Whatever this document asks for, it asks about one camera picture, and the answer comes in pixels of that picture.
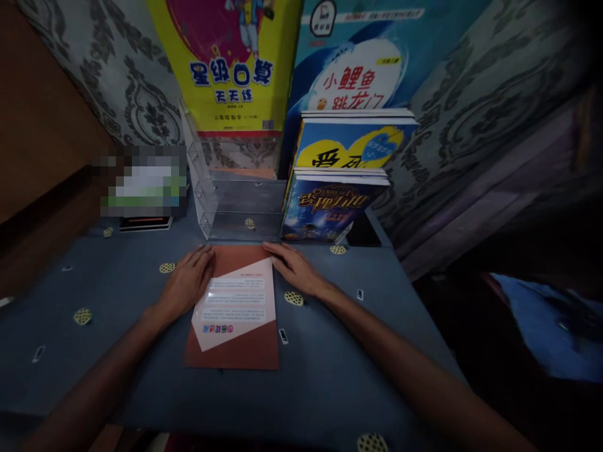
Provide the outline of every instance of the wallpaper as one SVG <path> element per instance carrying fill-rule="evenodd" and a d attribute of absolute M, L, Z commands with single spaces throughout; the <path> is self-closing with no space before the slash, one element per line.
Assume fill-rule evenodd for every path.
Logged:
<path fill-rule="evenodd" d="M 184 144 L 180 89 L 144 0 L 16 0 L 117 144 Z M 204 143 L 213 166 L 258 168 L 276 143 Z"/>
<path fill-rule="evenodd" d="M 144 0 L 16 3 L 116 143 L 183 144 L 180 90 Z M 397 249 L 478 162 L 573 94 L 589 55 L 566 3 L 492 0 L 413 96 L 421 126 L 373 204 Z M 277 144 L 202 147 L 212 166 L 258 168 L 274 162 Z"/>
<path fill-rule="evenodd" d="M 373 203 L 398 257 L 405 240 L 469 184 L 477 163 L 572 96 L 589 65 L 565 2 L 493 0 L 411 100 L 421 124 L 387 165 Z"/>

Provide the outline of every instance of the yellow book cover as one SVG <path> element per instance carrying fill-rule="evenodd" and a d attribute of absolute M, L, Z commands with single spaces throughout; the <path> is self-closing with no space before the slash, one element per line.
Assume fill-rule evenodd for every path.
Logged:
<path fill-rule="evenodd" d="M 146 0 L 200 136 L 280 136 L 302 0 Z"/>
<path fill-rule="evenodd" d="M 296 168 L 381 168 L 418 127 L 411 117 L 304 118 Z"/>

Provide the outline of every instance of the table surface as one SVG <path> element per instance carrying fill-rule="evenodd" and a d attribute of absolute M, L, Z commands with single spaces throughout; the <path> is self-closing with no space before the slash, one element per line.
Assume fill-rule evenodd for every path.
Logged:
<path fill-rule="evenodd" d="M 170 231 L 120 234 L 114 220 L 101 221 L 26 296 L 0 309 L 0 411 L 47 415 L 157 300 L 169 277 L 160 265 L 204 242 L 191 209 L 189 203 L 188 215 Z M 104 239 L 109 224 L 115 232 Z M 352 298 L 362 289 L 363 306 L 463 379 L 391 244 L 350 247 L 341 256 L 326 245 L 297 248 Z M 63 272 L 63 266 L 73 268 Z M 274 276 L 276 322 L 289 339 L 287 345 L 278 340 L 279 371 L 185 368 L 188 314 L 156 342 L 112 421 L 338 450 L 356 450 L 357 437 L 372 431 L 386 438 L 390 450 L 423 441 L 413 412 L 345 328 L 314 299 L 302 307 L 287 303 L 283 294 L 293 289 Z M 92 311 L 87 326 L 73 320 L 82 307 Z M 41 359 L 32 363 L 42 345 Z"/>

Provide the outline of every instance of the colorful poster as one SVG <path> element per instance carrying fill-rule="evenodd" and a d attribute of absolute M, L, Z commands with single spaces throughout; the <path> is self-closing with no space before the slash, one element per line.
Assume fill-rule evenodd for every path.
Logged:
<path fill-rule="evenodd" d="M 302 0 L 147 3 L 199 135 L 280 136 Z"/>
<path fill-rule="evenodd" d="M 278 178 L 304 110 L 406 107 L 490 0 L 306 0 Z"/>

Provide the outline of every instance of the cartoon character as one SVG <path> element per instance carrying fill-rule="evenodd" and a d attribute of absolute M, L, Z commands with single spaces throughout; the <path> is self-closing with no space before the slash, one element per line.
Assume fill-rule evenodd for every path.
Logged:
<path fill-rule="evenodd" d="M 255 59 L 259 58 L 258 49 L 258 10 L 263 10 L 264 3 L 267 8 L 272 7 L 273 0 L 226 0 L 224 7 L 227 11 L 237 11 L 239 13 L 239 29 L 241 31 L 241 41 L 247 48 L 247 51 L 253 51 Z"/>

